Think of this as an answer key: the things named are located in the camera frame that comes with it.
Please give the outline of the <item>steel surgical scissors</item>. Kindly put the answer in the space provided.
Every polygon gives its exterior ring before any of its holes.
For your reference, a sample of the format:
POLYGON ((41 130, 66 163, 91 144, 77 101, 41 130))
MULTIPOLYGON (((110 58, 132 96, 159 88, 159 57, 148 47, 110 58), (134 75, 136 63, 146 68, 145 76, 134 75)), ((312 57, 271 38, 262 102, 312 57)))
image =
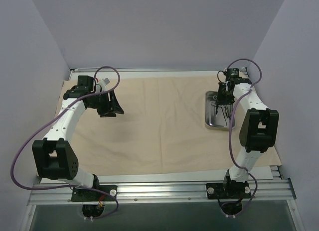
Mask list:
POLYGON ((215 117, 216 119, 225 119, 225 113, 224 113, 224 105, 217 105, 216 106, 216 111, 215 111, 215 117))

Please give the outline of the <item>steel surgical forceps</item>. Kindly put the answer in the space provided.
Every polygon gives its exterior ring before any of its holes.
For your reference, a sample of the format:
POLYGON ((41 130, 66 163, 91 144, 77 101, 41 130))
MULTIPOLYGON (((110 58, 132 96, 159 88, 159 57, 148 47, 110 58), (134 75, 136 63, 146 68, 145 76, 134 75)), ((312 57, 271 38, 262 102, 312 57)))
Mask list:
POLYGON ((225 118, 225 122, 227 125, 230 124, 230 120, 231 120, 231 115, 233 112, 233 105, 223 105, 222 106, 222 111, 223 111, 223 116, 225 118))

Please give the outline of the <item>steel instrument tray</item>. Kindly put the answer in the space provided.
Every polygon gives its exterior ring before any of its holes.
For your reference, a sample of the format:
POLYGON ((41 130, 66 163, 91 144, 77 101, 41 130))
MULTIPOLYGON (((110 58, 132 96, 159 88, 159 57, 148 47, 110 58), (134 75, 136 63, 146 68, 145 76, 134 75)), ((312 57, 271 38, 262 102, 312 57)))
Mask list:
POLYGON ((205 126, 208 129, 222 129, 229 130, 229 125, 226 124, 225 119, 216 119, 216 99, 217 92, 207 91, 205 93, 205 126))

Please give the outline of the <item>beige cloth wrap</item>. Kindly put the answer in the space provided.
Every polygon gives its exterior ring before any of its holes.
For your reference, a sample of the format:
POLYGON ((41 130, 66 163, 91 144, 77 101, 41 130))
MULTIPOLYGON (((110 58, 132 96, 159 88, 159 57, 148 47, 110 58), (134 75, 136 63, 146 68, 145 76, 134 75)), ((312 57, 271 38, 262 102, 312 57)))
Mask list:
MULTIPOLYGON (((229 169, 229 133, 205 126, 205 93, 215 76, 123 79, 115 89, 124 110, 99 117, 87 109, 71 139, 80 167, 96 175, 163 174, 229 169)), ((232 152, 241 146, 245 112, 236 109, 232 152)))

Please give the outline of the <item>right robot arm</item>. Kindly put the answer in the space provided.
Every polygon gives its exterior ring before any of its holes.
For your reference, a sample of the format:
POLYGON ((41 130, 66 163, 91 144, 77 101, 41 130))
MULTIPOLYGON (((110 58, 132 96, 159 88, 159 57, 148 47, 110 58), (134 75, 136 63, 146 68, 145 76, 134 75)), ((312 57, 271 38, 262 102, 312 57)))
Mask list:
POLYGON ((250 172, 259 157, 276 141, 279 113, 268 108, 258 97, 252 82, 239 75, 238 68, 223 71, 225 81, 219 82, 216 106, 232 106, 230 129, 235 120, 235 112, 241 106, 246 112, 240 132, 241 150, 235 158, 232 152, 232 135, 229 132, 230 156, 234 165, 227 171, 221 191, 226 197, 234 197, 239 189, 244 190, 250 172))

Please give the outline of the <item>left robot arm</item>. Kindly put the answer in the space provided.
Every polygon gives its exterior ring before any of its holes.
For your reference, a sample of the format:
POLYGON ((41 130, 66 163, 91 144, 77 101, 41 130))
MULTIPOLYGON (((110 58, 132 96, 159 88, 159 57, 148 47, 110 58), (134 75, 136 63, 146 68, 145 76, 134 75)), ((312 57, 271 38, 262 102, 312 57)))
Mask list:
POLYGON ((89 201, 100 197, 100 184, 96 175, 79 167, 70 142, 86 109, 95 109, 100 117, 124 114, 114 91, 108 90, 109 82, 108 78, 97 80, 90 76, 79 76, 77 84, 64 93, 57 120, 49 132, 32 144, 39 177, 82 187, 82 194, 89 201))

